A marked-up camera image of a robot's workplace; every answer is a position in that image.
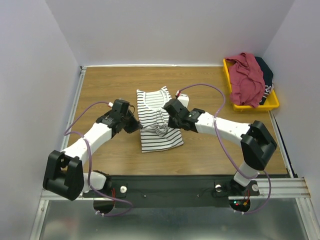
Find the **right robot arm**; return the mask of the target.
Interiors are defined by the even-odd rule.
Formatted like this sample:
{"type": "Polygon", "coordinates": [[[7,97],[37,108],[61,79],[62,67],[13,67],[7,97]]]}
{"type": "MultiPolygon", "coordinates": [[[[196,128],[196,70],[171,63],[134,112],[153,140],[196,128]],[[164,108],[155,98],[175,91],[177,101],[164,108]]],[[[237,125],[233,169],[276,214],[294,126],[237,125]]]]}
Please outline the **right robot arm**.
{"type": "Polygon", "coordinates": [[[171,128],[216,136],[224,152],[227,150],[222,140],[241,147],[243,163],[237,166],[230,160],[236,168],[230,182],[231,192],[235,195],[242,195],[248,190],[251,180],[257,177],[258,172],[265,170],[277,149],[275,139],[260,121],[240,123],[214,116],[198,108],[189,111],[178,99],[171,99],[163,109],[169,114],[168,126],[171,128]]]}

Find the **black white striped tank top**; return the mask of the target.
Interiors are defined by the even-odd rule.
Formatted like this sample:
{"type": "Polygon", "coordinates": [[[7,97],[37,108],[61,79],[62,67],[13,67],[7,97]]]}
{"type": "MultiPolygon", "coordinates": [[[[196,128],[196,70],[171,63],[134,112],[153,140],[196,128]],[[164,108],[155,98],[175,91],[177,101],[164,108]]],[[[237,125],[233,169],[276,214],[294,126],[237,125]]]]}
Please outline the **black white striped tank top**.
{"type": "Polygon", "coordinates": [[[181,131],[169,127],[169,114],[164,110],[171,99],[166,86],[152,92],[136,91],[142,153],[166,151],[184,144],[181,131]]]}

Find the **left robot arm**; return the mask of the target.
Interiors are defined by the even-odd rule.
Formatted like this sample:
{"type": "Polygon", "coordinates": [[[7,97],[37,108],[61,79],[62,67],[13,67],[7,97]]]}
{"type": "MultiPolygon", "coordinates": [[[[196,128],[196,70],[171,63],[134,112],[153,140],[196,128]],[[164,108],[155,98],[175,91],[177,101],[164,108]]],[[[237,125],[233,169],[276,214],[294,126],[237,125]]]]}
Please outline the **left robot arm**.
{"type": "Polygon", "coordinates": [[[125,131],[131,134],[142,128],[130,110],[131,104],[116,99],[107,104],[110,110],[100,116],[85,134],[65,149],[53,150],[47,159],[43,188],[68,200],[75,200],[81,193],[95,191],[100,197],[111,193],[111,184],[106,174],[89,170],[84,172],[86,162],[92,162],[93,153],[116,134],[125,131]]]}

